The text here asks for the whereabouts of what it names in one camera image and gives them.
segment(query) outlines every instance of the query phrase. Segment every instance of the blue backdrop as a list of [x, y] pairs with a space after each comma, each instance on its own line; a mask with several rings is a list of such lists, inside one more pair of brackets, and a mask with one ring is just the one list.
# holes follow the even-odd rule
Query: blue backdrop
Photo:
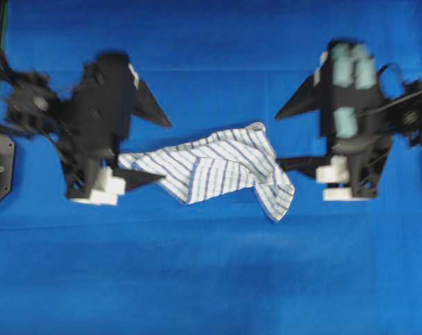
[[[12, 67], [49, 73], [64, 96], [96, 52], [130, 54], [174, 124], [134, 119], [135, 151], [262, 121], [280, 156], [322, 154], [317, 113], [273, 117], [333, 37], [422, 77], [422, 1], [9, 2]], [[252, 189], [184, 207], [151, 185], [118, 207], [75, 204], [51, 145], [16, 143], [0, 335], [422, 334], [422, 149], [401, 138], [378, 199], [322, 202], [323, 186], [290, 173], [278, 224]]]

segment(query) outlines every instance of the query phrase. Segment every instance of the towel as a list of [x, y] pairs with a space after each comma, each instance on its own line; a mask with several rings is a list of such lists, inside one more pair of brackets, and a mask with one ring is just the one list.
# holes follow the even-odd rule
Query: towel
[[158, 183], [182, 204], [254, 187], [264, 211], [276, 222], [294, 197], [294, 187], [276, 164], [276, 153], [260, 122], [149, 153], [121, 154], [119, 164], [165, 175]]

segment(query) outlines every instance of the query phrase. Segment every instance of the black cable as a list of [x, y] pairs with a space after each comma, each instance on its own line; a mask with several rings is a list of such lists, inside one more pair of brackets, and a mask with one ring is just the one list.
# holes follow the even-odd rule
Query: black cable
[[20, 129], [2, 126], [0, 124], [0, 134], [2, 135], [12, 135], [12, 136], [18, 136], [18, 137], [25, 137], [27, 139], [31, 138], [32, 134], [28, 133], [26, 131], [22, 131]]
[[422, 94], [422, 89], [420, 89], [420, 90], [418, 90], [414, 93], [407, 94], [406, 96], [402, 96], [401, 98], [395, 99], [395, 100], [391, 101], [390, 103], [388, 103], [384, 106], [381, 106], [379, 108], [374, 108], [372, 110], [366, 110], [365, 112], [359, 113], [358, 116], [363, 117], [363, 116], [366, 116], [366, 115], [371, 115], [371, 114], [376, 114], [376, 113], [382, 112], [383, 110], [386, 110], [387, 108], [393, 107], [393, 106], [395, 106], [399, 103], [402, 103], [402, 102], [407, 101], [409, 99], [415, 98], [416, 96], [419, 96], [420, 94]]
[[3, 49], [0, 48], [0, 63], [3, 66], [3, 69], [6, 70], [7, 72], [12, 72], [12, 68], [10, 68], [8, 60], [6, 58], [6, 55], [3, 51]]
[[50, 134], [48, 134], [47, 132], [43, 132], [43, 135], [48, 139], [48, 141], [50, 141], [50, 143], [52, 144], [52, 146], [56, 150], [59, 158], [61, 159], [61, 161], [63, 161], [64, 163], [70, 162], [70, 160], [66, 157], [66, 155], [57, 146], [57, 143], [52, 139], [52, 137], [50, 136]]
[[377, 72], [377, 77], [380, 78], [382, 74], [388, 69], [392, 68], [394, 70], [395, 75], [397, 76], [397, 79], [399, 83], [405, 87], [405, 80], [403, 79], [403, 71], [401, 70], [401, 67], [397, 63], [387, 63], [384, 64]]

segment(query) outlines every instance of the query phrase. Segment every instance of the cable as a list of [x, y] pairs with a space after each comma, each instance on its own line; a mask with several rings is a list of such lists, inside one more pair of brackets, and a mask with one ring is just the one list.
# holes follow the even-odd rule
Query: cable
[[2, 135], [13, 135], [13, 136], [18, 136], [18, 137], [25, 137], [25, 138], [31, 138], [32, 134], [26, 132], [26, 131], [22, 131], [20, 129], [16, 129], [16, 128], [12, 128], [12, 127], [7, 127], [7, 126], [2, 126], [0, 124], [0, 134]]
[[10, 68], [8, 60], [6, 58], [6, 55], [3, 51], [3, 49], [0, 48], [0, 62], [1, 65], [3, 66], [4, 70], [8, 71], [8, 72], [12, 72], [12, 68]]
[[384, 64], [377, 72], [377, 77], [380, 78], [382, 74], [388, 69], [392, 68], [394, 70], [395, 75], [397, 76], [398, 81], [400, 84], [405, 87], [405, 80], [403, 79], [403, 71], [401, 67], [397, 63], [387, 63]]
[[[67, 165], [70, 165], [73, 169], [74, 169], [74, 171], [76, 171], [77, 170], [77, 166], [76, 166], [76, 164], [74, 164], [74, 162], [73, 162], [73, 160], [72, 159], [70, 159], [70, 157], [67, 157], [67, 155], [65, 155], [63, 152], [62, 152], [62, 150], [60, 150], [60, 148], [57, 146], [57, 143], [52, 139], [52, 137], [50, 136], [50, 134], [48, 134], [48, 133], [46, 133], [46, 132], [43, 132], [43, 135], [50, 141], [50, 143], [52, 144], [52, 146], [54, 147], [54, 149], [56, 150], [56, 152], [57, 152], [57, 156], [59, 156], [59, 158], [60, 158], [60, 160], [63, 162], [63, 163], [65, 163], [65, 164], [67, 164]], [[74, 177], [74, 179], [76, 179], [76, 182], [77, 183], [79, 183], [79, 185], [83, 185], [84, 184], [84, 182], [77, 176], [77, 174], [76, 173], [71, 173], [70, 174], [72, 177]]]
[[419, 96], [420, 94], [422, 94], [422, 89], [420, 89], [420, 90], [418, 90], [414, 93], [407, 94], [406, 96], [402, 96], [401, 98], [395, 99], [394, 101], [391, 101], [390, 103], [388, 103], [384, 106], [381, 106], [379, 108], [374, 108], [372, 110], [366, 110], [365, 112], [359, 113], [358, 116], [363, 117], [363, 116], [366, 116], [366, 115], [371, 115], [371, 114], [376, 114], [376, 113], [382, 112], [383, 110], [386, 110], [387, 108], [395, 106], [395, 105], [402, 103], [404, 101], [407, 101], [409, 99], [415, 98], [416, 96]]

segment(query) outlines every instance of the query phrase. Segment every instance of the screw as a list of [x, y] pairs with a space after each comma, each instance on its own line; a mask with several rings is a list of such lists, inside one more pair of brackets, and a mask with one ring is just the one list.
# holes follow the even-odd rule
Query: screw
[[42, 110], [43, 112], [46, 112], [48, 110], [48, 102], [41, 96], [34, 96], [33, 102], [39, 110]]
[[418, 119], [417, 112], [414, 110], [410, 110], [408, 113], [406, 113], [403, 117], [403, 122], [406, 124], [413, 124]]
[[94, 121], [100, 121], [100, 113], [96, 108], [91, 108], [90, 115]]

